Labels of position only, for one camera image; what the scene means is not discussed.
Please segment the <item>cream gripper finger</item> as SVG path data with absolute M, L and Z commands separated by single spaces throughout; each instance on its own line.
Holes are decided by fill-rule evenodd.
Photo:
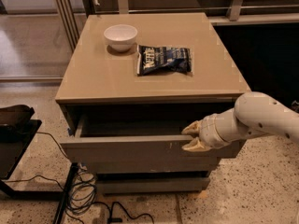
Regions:
M 196 120 L 196 121 L 192 122 L 190 125 L 188 125 L 187 127 L 185 127 L 181 133 L 183 135 L 190 135 L 192 137 L 198 137 L 200 135 L 201 123 L 202 123 L 201 120 Z
M 190 152 L 206 152 L 211 147 L 202 142 L 198 137 L 195 137 L 190 143 L 183 145 L 182 149 Z

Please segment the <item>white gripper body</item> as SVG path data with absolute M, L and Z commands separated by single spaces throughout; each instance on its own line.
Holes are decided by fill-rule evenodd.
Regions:
M 225 123 L 224 118 L 225 115 L 220 113 L 206 116 L 201 120 L 199 139 L 206 149 L 220 149 L 228 145 L 219 133 L 220 126 Z

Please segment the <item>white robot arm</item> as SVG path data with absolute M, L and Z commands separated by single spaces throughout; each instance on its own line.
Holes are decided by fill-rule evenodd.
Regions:
M 182 134 L 193 140 L 182 149 L 206 152 L 234 141 L 278 135 L 299 143 L 299 114 L 262 92 L 240 95 L 233 108 L 212 114 L 187 126 Z

